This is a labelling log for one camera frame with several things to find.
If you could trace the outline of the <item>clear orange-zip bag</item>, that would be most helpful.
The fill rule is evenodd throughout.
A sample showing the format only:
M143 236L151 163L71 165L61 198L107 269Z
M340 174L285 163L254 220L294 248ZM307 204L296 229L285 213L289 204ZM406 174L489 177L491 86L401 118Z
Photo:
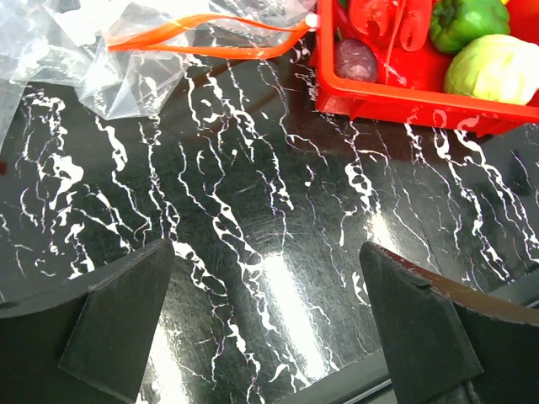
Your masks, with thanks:
M187 68L186 46L272 46L314 8L312 1L4 1L1 125L28 82L73 88L107 119L158 114ZM170 52L110 51L109 42L196 14L215 22L173 37Z

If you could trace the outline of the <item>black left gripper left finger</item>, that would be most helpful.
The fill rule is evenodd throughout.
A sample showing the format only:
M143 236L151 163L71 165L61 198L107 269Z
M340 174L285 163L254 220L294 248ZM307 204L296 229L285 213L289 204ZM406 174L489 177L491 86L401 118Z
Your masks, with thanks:
M161 239L1 304L3 403L133 403L173 267Z

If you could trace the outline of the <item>red toy lobster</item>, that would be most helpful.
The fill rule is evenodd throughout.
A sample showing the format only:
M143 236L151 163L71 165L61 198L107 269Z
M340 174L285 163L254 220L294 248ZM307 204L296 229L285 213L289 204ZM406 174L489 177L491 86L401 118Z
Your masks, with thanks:
M427 40L433 2L348 1L346 13L352 29L363 39L387 48L418 51Z

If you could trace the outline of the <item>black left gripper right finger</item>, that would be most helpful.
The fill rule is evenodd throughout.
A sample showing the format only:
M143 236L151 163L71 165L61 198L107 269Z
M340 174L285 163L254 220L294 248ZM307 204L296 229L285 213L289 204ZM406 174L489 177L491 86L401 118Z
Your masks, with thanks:
M400 403L536 403L538 310L473 290L373 242L360 266Z

